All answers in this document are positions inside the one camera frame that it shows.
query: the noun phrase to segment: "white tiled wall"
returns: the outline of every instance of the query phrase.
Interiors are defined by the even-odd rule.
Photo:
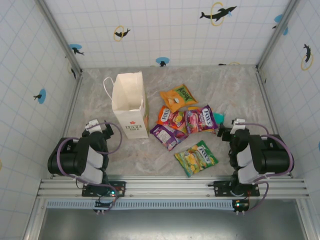
[[[315,207],[312,214],[319,219],[320,1],[302,0],[288,29],[264,68],[265,86],[281,136],[295,158],[293,174],[305,178]],[[312,54],[306,65],[304,44]]]
[[[67,63],[34,0],[0,0],[0,239],[21,239],[48,175],[76,82]]]
[[[82,68],[257,64],[289,0],[46,0]],[[235,7],[213,26],[201,12]],[[222,8],[218,3],[212,14]],[[129,33],[121,41],[114,32]]]

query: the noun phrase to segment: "gray marble floor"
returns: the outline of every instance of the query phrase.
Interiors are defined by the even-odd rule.
[[[84,71],[68,136],[80,137],[85,124],[92,119],[119,124],[112,112],[111,100],[104,91],[103,80],[108,76],[115,80],[117,74],[138,71],[142,71],[150,105],[150,129],[155,126],[164,104],[159,91],[185,84],[199,102],[197,106],[209,104],[214,112],[225,114],[226,126],[231,125],[232,119],[242,118],[247,122],[263,124],[271,131],[253,66],[115,67]],[[107,89],[112,93],[112,84]],[[264,130],[258,127],[249,129],[251,133],[264,134]],[[115,134],[107,141],[110,150],[117,146],[120,139],[119,133],[115,129],[113,131]],[[185,176],[174,153],[184,151],[200,140],[205,141],[219,163],[197,174],[232,174],[234,170],[229,165],[228,143],[208,132],[191,134],[170,152],[153,135],[143,139],[127,139],[124,135],[119,151],[109,156],[106,172],[112,175]]]

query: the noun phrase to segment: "gray floor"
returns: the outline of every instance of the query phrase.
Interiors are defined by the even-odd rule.
[[[271,131],[254,66],[114,67],[85,70],[68,136],[80,137],[85,124],[92,119],[117,124],[111,109],[111,100],[103,88],[103,80],[108,76],[115,80],[117,74],[138,71],[142,71],[150,106],[149,128],[156,125],[159,111],[164,104],[159,92],[186,84],[199,102],[197,106],[209,104],[214,112],[225,114],[226,126],[231,126],[234,118],[243,118],[248,122],[263,124]],[[112,93],[111,83],[107,85],[107,89]],[[250,126],[249,129],[253,134],[265,133],[257,127]],[[114,132],[107,141],[110,150],[119,143],[119,133],[115,130]],[[185,171],[174,158],[174,154],[185,151],[201,140],[205,141],[219,163],[197,175],[232,174],[234,170],[229,164],[229,144],[208,132],[191,134],[170,152],[153,135],[143,139],[128,139],[124,136],[119,151],[109,156],[106,172],[109,175],[125,176],[185,176]]]
[[[223,210],[49,209],[40,240],[303,240],[294,201],[266,200],[245,216]]]

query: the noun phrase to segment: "orange candy bag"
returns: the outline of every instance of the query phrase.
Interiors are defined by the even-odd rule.
[[[198,103],[184,84],[170,91],[161,91],[160,96],[163,98],[165,105],[173,113],[182,107]]]
[[[171,112],[169,108],[162,106],[156,123],[187,133],[185,112],[183,111]]]

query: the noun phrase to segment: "yellow ring sticker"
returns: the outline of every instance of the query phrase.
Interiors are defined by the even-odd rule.
[[[312,59],[311,59],[310,66],[308,66],[307,68],[304,68],[304,60],[307,58],[307,56],[304,55],[304,57],[302,58],[302,60],[301,60],[301,69],[302,69],[302,71],[307,71],[312,66],[312,64],[314,63],[314,56],[312,55],[312,53],[310,53],[310,56],[312,57]]]
[[[221,7],[224,6],[221,2],[217,1],[217,2],[215,2],[215,3],[212,5],[212,7],[211,7],[211,12],[210,12],[211,24],[212,24],[212,26],[215,26],[215,27],[220,26],[220,25],[224,22],[224,20],[225,20],[225,17],[223,17],[223,18],[222,18],[222,21],[221,21],[219,24],[217,24],[217,25],[214,24],[214,22],[212,21],[212,11],[213,11],[215,5],[218,5],[218,4],[219,4]]]
[[[121,38],[117,40],[117,39],[116,39],[116,31],[117,31],[119,28],[122,28],[122,34],[121,34]],[[124,37],[124,34],[125,34],[125,28],[124,28],[124,26],[122,26],[122,25],[117,26],[116,29],[114,30],[114,33],[113,33],[113,39],[114,39],[116,42],[120,42],[121,39]]]
[[[72,73],[72,72],[71,72],[71,65],[70,65],[70,62],[69,62],[69,61],[68,61],[68,64],[67,64],[67,66],[66,66],[66,69],[67,69],[67,71],[68,71],[69,74]]]

